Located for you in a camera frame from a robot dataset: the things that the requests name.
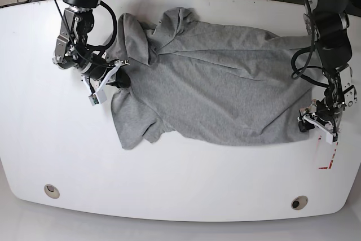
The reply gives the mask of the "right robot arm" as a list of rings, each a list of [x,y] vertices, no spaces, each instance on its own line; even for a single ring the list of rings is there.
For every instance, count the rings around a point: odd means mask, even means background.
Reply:
[[[68,8],[60,13],[61,28],[57,38],[53,62],[61,69],[75,68],[87,84],[97,81],[101,85],[117,88],[130,86],[129,76],[121,69],[127,61],[108,60],[107,50],[115,43],[118,25],[115,13],[102,0],[63,0]],[[104,45],[88,44],[88,34],[95,23],[93,10],[101,6],[112,19],[113,31]]]

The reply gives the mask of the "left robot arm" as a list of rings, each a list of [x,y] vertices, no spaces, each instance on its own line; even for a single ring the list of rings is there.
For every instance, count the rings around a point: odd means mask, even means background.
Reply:
[[[300,109],[298,126],[301,132],[319,128],[325,140],[338,140],[342,113],[357,102],[352,83],[352,57],[347,35],[350,25],[346,12],[349,0],[304,0],[304,21],[311,36],[311,45],[298,50],[291,59],[292,78],[325,89],[322,100]]]

